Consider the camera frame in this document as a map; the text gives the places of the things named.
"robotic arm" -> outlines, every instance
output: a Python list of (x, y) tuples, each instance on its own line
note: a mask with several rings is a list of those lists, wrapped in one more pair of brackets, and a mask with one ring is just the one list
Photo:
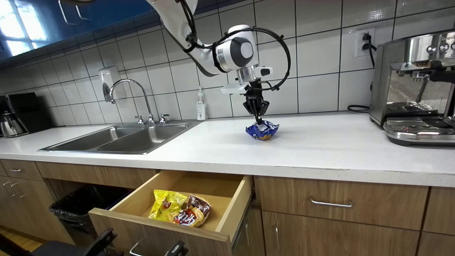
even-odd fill
[[(264, 126), (262, 117), (269, 109), (269, 102), (265, 102), (264, 92), (279, 90), (288, 80), (291, 70), (291, 53), (283, 42), (283, 38), (266, 29), (251, 26), (235, 26), (228, 30), (228, 35), (219, 42), (204, 45), (198, 39), (194, 13), (198, 0), (147, 0), (160, 15), (165, 29), (182, 50), (198, 65), (200, 70), (214, 77), (222, 73), (237, 72), (238, 83), (224, 87), (224, 93), (244, 94), (246, 103), (244, 107), (255, 116), (256, 126)], [(266, 33), (278, 40), (288, 56), (288, 73), (281, 83), (264, 89), (264, 77), (272, 74), (271, 67), (261, 67), (258, 62), (258, 49), (255, 32)]]

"floor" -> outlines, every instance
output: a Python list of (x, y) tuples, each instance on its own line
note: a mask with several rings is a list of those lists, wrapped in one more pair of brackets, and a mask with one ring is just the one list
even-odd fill
[(36, 251), (37, 248), (42, 247), (42, 241), (36, 238), (30, 238), (28, 235), (22, 235), (18, 232), (13, 232), (10, 230), (5, 230), (0, 227), (0, 234), (6, 237), (8, 239), (13, 241), (16, 245), (22, 247), (26, 251)]

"stainless steel appliance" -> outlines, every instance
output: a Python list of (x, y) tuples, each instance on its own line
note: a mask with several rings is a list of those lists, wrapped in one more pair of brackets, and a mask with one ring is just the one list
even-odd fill
[(455, 146), (455, 32), (379, 47), (370, 119), (400, 144)]
[(55, 127), (43, 102), (35, 93), (0, 96), (0, 131), (20, 137)]

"wall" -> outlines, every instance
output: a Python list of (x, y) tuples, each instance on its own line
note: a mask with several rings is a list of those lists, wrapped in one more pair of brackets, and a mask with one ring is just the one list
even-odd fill
[[(382, 45), (453, 29), (454, 19), (454, 0), (248, 0), (200, 16), (197, 25), (207, 43), (239, 23), (285, 35), (292, 76), (266, 99), (269, 114), (298, 114), (369, 106), (374, 73), (367, 55), (355, 55), (359, 32), (374, 30), (374, 45)], [(258, 39), (261, 65), (275, 67), (281, 79), (286, 67), (281, 47), (266, 36)], [(133, 123), (137, 113), (147, 116), (144, 99), (128, 84), (119, 90), (116, 106), (104, 103), (99, 70), (107, 66), (117, 66), (123, 77), (147, 87), (155, 116), (195, 120), (200, 86), (210, 119), (246, 116), (244, 97), (224, 96), (218, 89), (234, 83), (234, 76), (202, 76), (161, 28), (0, 72), (0, 93), (36, 92), (59, 126)]]

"kitchen counter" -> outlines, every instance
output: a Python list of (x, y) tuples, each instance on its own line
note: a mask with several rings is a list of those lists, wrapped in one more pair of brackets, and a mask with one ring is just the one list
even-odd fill
[(278, 136), (266, 143), (246, 136), (245, 127), (252, 119), (237, 119), (205, 121), (147, 156), (39, 151), (107, 127), (97, 126), (3, 138), (0, 158), (455, 188), (453, 148), (396, 146), (366, 114), (269, 120), (282, 127)]

